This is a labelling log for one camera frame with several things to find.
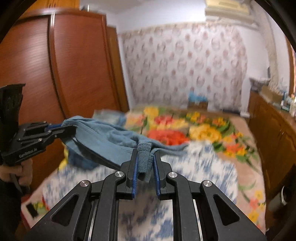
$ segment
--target floral bedspread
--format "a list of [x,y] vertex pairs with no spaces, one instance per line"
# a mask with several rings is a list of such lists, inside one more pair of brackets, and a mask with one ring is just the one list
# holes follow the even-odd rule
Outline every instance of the floral bedspread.
[[144,107],[129,112],[126,117],[125,128],[166,145],[210,141],[220,159],[231,161],[236,166],[239,182],[236,205],[263,233],[266,232],[261,160],[243,118],[213,118],[207,113],[163,107]]

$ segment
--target blue fabric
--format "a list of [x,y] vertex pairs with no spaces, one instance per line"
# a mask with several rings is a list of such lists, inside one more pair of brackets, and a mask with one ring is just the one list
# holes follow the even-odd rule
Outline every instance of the blue fabric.
[[133,149],[138,150],[138,172],[145,173],[144,180],[149,181],[152,171],[154,153],[160,150],[162,155],[181,156],[187,144],[166,146],[158,141],[147,138],[120,126],[101,122],[99,120],[75,116],[63,122],[62,126],[76,126],[76,134],[62,141],[69,148],[70,163],[85,162],[80,167],[91,168],[90,162],[119,169],[123,162],[131,159]]

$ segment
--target wardrobe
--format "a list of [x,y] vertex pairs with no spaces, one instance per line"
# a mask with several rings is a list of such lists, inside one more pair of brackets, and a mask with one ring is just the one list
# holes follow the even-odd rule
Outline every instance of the wardrobe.
[[[63,8],[26,12],[0,44],[0,85],[26,83],[20,124],[90,118],[100,109],[128,111],[114,39],[105,15]],[[60,140],[33,158],[33,190],[62,158]]]

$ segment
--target blue and white cloth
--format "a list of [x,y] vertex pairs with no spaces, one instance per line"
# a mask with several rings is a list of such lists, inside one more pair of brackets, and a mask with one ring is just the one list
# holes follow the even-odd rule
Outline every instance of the blue and white cloth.
[[[185,151],[187,154],[182,157],[166,155],[162,157],[162,161],[170,163],[173,171],[188,180],[211,180],[236,203],[238,182],[235,165],[220,160],[210,143],[191,142]],[[113,169],[105,166],[85,171],[68,165],[44,187],[44,200],[49,208],[52,208],[81,180],[96,182],[113,172]],[[137,196],[134,200],[120,200],[119,241],[173,240],[172,201],[159,201],[155,194],[153,178],[151,180],[149,183],[138,181]]]

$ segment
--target curtain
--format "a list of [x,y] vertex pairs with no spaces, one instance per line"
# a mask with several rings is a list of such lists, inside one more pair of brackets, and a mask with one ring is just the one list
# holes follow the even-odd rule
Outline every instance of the curtain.
[[240,108],[247,55],[235,26],[170,24],[121,36],[137,103],[182,106],[194,90],[218,108]]

